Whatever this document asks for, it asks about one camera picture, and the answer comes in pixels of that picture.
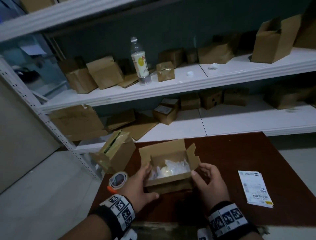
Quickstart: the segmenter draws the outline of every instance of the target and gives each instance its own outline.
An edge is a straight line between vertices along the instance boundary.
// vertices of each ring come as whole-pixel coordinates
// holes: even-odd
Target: black wristband
[[[243,216],[236,204],[229,201],[215,205],[208,219],[214,238],[219,240],[237,240],[250,232],[259,233],[257,228]]]
[[[111,230],[112,239],[121,239],[135,219],[135,212],[130,201],[119,194],[114,194],[92,211],[106,222]]]

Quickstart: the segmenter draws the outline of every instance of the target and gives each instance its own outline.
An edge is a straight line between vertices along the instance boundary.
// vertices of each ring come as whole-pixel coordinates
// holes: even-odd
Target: label on box
[[[149,71],[147,67],[147,61],[145,58],[145,52],[142,51],[138,53],[133,53],[131,57],[136,68],[137,76],[139,78],[147,77],[149,75]]]
[[[248,203],[273,205],[259,172],[238,171]]]
[[[156,107],[155,109],[154,109],[154,111],[156,111],[156,112],[161,112],[161,113],[163,113],[163,114],[168,114],[168,113],[170,113],[171,111],[172,111],[172,108],[168,108],[168,107],[165,107],[165,106],[158,106],[158,107]]]
[[[167,104],[176,104],[178,99],[174,98],[164,98],[161,103],[167,103]]]

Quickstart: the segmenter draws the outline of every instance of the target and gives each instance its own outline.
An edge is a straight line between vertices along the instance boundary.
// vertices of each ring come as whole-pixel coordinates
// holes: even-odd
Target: white tile floor
[[[316,135],[270,140],[316,195]],[[86,217],[99,185],[69,152],[54,153],[0,195],[0,239],[58,239]],[[316,239],[316,228],[269,229],[266,240]]]

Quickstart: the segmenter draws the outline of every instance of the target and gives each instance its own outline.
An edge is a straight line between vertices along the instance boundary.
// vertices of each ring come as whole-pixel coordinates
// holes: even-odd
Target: wooden tabletop
[[[195,154],[201,162],[218,167],[232,202],[255,225],[316,226],[315,196],[263,133],[189,138],[185,139],[186,147],[193,142]],[[137,148],[125,169],[129,176],[140,168],[138,148],[155,143],[158,142],[136,143]],[[272,209],[247,204],[238,170],[262,174],[274,204]],[[106,189],[110,177],[104,176],[91,210],[110,197]],[[145,206],[137,220],[199,226],[205,224],[201,206],[197,189],[166,193]]]

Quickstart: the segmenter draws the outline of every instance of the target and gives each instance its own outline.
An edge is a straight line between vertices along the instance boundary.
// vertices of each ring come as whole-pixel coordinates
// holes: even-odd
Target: tape roll
[[[114,190],[120,189],[126,183],[128,175],[126,172],[118,172],[114,174],[109,180],[109,186]]]

